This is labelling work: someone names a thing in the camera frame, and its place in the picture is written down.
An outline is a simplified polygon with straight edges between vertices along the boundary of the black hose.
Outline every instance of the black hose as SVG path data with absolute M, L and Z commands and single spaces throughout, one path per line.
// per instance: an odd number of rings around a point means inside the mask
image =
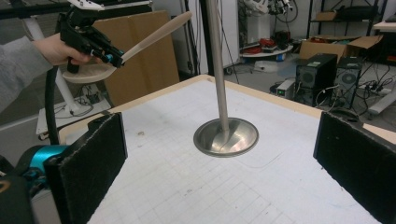
M 59 135 L 55 120 L 55 109 L 53 107 L 55 79 L 56 79 L 57 71 L 58 71 L 58 66 L 53 66 L 53 68 L 47 72 L 47 77 L 46 77 L 45 109 L 46 109 L 47 129 L 49 132 L 49 141 L 51 145 L 59 145 Z

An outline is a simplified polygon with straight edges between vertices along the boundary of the wooden handle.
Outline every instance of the wooden handle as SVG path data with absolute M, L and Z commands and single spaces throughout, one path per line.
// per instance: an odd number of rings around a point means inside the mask
M 186 21 L 188 21 L 191 18 L 191 12 L 187 11 L 166 24 L 164 24 L 160 29 L 156 30 L 154 33 L 143 39 L 141 42 L 139 42 L 137 45 L 135 45 L 133 48 L 128 50 L 125 54 L 122 55 L 123 61 L 127 61 L 128 59 L 132 58 L 134 55 L 136 55 L 140 50 L 145 49 L 146 47 L 154 44 L 158 40 L 162 39 L 166 35 L 171 34 L 174 32 L 177 28 L 182 26 Z

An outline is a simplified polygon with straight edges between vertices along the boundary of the gray sleeve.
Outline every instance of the gray sleeve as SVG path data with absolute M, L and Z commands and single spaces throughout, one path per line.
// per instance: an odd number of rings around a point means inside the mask
M 51 67 L 26 36 L 0 46 L 0 113 Z

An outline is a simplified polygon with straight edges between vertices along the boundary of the round metal base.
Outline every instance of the round metal base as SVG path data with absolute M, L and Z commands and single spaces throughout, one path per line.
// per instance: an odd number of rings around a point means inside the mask
M 203 124 L 194 134 L 194 144 L 207 155 L 233 157 L 251 150 L 259 140 L 259 132 L 251 123 L 228 118 L 230 130 L 221 129 L 219 119 Z

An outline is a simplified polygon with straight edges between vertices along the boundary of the cardboard box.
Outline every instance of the cardboard box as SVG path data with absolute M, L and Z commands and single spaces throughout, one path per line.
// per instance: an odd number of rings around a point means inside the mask
M 315 18 L 316 21 L 333 21 L 337 16 L 336 12 L 319 12 L 317 17 Z
M 358 56 L 361 49 L 369 49 L 381 41 L 382 35 L 375 36 L 315 36 L 302 42 L 300 59 L 309 59 L 318 53 L 337 54 L 342 56 Z
M 107 35 L 116 48 L 126 52 L 168 21 L 166 11 L 155 11 L 97 21 L 94 27 Z M 106 89 L 114 106 L 178 82 L 176 57 L 170 35 L 140 51 L 105 79 Z

